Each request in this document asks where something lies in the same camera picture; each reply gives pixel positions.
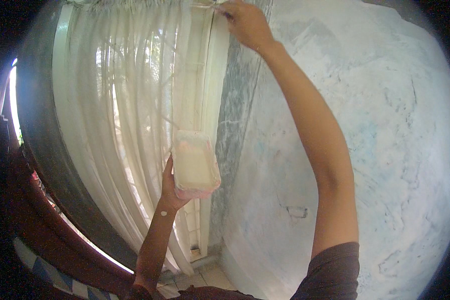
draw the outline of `sheer white curtain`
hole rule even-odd
[[[67,85],[63,101],[55,96],[62,136],[92,199],[138,252],[160,198],[173,132],[199,130],[196,116],[181,108],[191,2],[97,0],[79,6],[72,19],[67,70],[53,78]],[[165,265],[193,273],[183,209]]]

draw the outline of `person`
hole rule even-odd
[[[273,38],[259,8],[235,0],[223,3],[218,11],[227,17],[230,33],[256,51],[275,76],[317,181],[318,211],[311,261],[305,279],[291,299],[356,299],[359,230],[354,174],[342,131],[313,83]],[[164,299],[156,285],[175,215],[187,202],[174,193],[172,165],[170,157],[163,172],[162,196],[138,254],[129,299]],[[190,286],[180,294],[175,299],[255,299],[239,291],[212,286]]]

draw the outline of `white painted wall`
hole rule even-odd
[[[350,150],[358,298],[416,299],[450,241],[450,70],[438,43],[395,10],[359,0],[275,1],[270,23],[323,94]],[[318,193],[265,66],[249,118],[223,238],[264,295],[288,299],[310,262]],[[289,213],[298,207],[306,218]],[[238,287],[240,270],[229,269]]]

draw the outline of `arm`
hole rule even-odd
[[[179,199],[175,195],[172,167],[173,159],[170,156],[163,171],[162,196],[138,253],[137,274],[133,283],[145,287],[154,299],[164,299],[157,290],[158,279],[165,261],[175,215],[189,201]]]
[[[273,72],[292,113],[318,186],[318,211],[312,258],[321,251],[358,242],[355,185],[345,138],[335,117],[313,83],[275,41],[262,11],[242,1],[219,8],[230,32],[257,51]]]

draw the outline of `paint container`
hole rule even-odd
[[[210,137],[199,131],[178,130],[174,135],[173,175],[180,199],[205,199],[222,182]]]

